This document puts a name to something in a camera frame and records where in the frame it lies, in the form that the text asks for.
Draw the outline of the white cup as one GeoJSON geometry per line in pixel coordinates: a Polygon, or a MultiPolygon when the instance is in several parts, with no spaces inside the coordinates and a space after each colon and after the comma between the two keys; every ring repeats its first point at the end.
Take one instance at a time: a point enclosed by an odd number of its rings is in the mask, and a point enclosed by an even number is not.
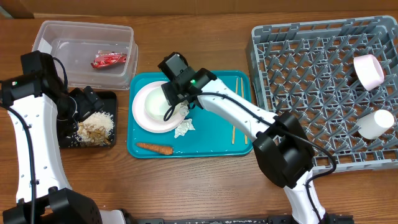
{"type": "Polygon", "coordinates": [[[362,118],[356,124],[358,133],[366,139],[377,139],[394,125],[394,115],[387,110],[377,110],[362,118]]]}

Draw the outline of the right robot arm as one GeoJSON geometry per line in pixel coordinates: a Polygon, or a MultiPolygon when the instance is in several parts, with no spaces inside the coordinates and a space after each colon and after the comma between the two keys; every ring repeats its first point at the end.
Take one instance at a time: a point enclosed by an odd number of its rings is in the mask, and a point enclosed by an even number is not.
{"type": "Polygon", "coordinates": [[[329,153],[308,140],[294,115],[277,115],[257,107],[229,89],[213,72],[205,68],[195,71],[178,52],[165,57],[158,68],[169,79],[161,86],[170,105],[165,121],[185,101],[227,120],[252,142],[262,173],[284,190],[294,221],[329,222],[330,216],[313,185],[314,179],[321,176],[313,173],[315,152],[329,153]]]}

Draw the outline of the foil ball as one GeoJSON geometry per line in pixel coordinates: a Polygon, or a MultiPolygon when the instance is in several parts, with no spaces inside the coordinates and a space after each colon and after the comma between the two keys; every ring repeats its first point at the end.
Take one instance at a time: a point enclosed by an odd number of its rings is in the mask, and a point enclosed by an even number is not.
{"type": "Polygon", "coordinates": [[[180,109],[179,109],[179,114],[183,117],[186,117],[187,114],[189,114],[189,103],[187,101],[184,101],[180,103],[180,109]]]}

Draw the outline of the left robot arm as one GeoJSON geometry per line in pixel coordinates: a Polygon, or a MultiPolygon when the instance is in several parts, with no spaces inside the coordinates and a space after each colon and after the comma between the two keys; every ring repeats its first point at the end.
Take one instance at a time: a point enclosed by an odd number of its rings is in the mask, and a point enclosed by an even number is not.
{"type": "Polygon", "coordinates": [[[104,103],[90,86],[68,91],[58,62],[38,50],[24,54],[23,74],[1,83],[1,107],[12,120],[19,164],[16,206],[3,211],[3,222],[134,223],[123,209],[99,209],[66,178],[58,137],[77,131],[104,103]]]}

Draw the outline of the food scraps and rice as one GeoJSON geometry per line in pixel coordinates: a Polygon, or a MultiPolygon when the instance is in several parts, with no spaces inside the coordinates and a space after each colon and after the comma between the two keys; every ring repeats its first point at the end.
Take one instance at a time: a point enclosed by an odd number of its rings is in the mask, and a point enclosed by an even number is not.
{"type": "Polygon", "coordinates": [[[114,115],[108,112],[95,112],[78,123],[76,132],[67,136],[71,146],[110,146],[113,140],[114,115]]]}

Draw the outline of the red snack wrapper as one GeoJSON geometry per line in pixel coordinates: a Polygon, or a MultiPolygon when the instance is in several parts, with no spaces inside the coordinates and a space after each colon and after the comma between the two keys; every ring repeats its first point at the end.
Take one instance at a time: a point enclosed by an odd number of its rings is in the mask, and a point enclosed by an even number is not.
{"type": "Polygon", "coordinates": [[[91,66],[95,69],[108,68],[120,63],[126,63],[126,60],[127,54],[100,50],[95,55],[94,61],[91,62],[91,66]]]}

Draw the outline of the white tissue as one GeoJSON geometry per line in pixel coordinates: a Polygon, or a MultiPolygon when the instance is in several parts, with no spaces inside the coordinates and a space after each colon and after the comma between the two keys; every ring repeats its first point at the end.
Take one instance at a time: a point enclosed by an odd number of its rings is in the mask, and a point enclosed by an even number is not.
{"type": "Polygon", "coordinates": [[[188,131],[194,130],[195,128],[192,124],[192,119],[185,119],[174,129],[174,138],[177,139],[179,136],[184,136],[188,131]]]}

